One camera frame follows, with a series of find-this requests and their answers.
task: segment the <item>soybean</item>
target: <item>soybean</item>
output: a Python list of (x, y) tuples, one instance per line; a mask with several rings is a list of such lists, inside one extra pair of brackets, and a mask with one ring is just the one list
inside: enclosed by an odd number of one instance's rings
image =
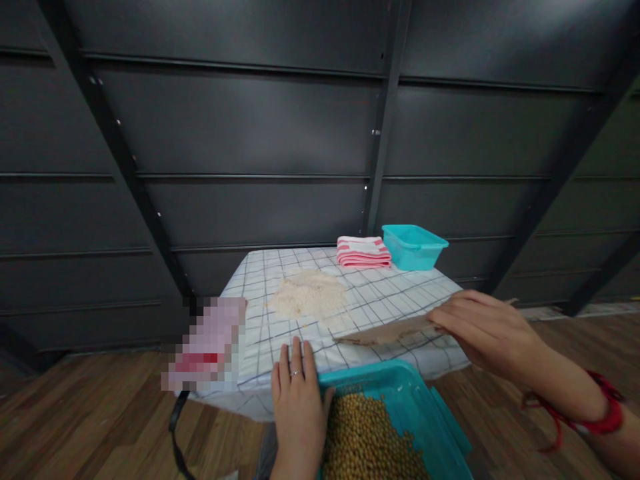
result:
[(331, 404), (323, 478), (429, 479), (413, 435), (401, 437), (382, 400), (352, 393)]

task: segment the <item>gray wall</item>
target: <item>gray wall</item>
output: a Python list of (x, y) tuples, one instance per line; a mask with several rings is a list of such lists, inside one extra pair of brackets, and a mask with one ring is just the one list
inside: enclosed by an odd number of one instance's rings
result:
[[(252, 245), (360, 234), (388, 2), (168, 5), (66, 1), (196, 294), (220, 294)], [(478, 287), (638, 12), (631, 0), (414, 0), (378, 232), (415, 223), (443, 236), (451, 246), (437, 267)], [(39, 349), (174, 333), (159, 320), (158, 266), (109, 175), (111, 154), (18, 0), (0, 5), (0, 71), (1, 320)], [(639, 139), (632, 97), (497, 296), (564, 301), (640, 227)], [(240, 177), (156, 175), (178, 173)], [(636, 261), (601, 298), (640, 293), (638, 271)]]

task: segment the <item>left hand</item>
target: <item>left hand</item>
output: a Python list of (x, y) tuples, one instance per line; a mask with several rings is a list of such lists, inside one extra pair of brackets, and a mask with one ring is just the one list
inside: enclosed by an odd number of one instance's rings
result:
[(304, 372), (298, 337), (293, 338), (291, 372), (300, 373), (291, 375), (289, 372), (288, 345), (282, 345), (280, 362), (274, 364), (271, 372), (271, 396), (278, 437), (272, 479), (313, 480), (322, 462), (329, 408), (335, 389), (328, 389), (322, 402), (313, 351), (308, 341), (304, 348)]

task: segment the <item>pink package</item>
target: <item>pink package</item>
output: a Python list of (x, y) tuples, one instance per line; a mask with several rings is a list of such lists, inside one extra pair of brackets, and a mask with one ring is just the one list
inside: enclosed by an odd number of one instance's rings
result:
[(199, 299), (189, 334), (175, 346), (161, 374), (162, 390), (223, 390), (235, 387), (244, 354), (244, 298)]

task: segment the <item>striped towel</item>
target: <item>striped towel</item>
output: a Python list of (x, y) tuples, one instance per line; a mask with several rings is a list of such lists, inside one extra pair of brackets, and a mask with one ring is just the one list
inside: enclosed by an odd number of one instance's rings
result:
[(381, 268), (391, 266), (391, 254), (380, 237), (338, 238), (338, 263), (343, 267)]

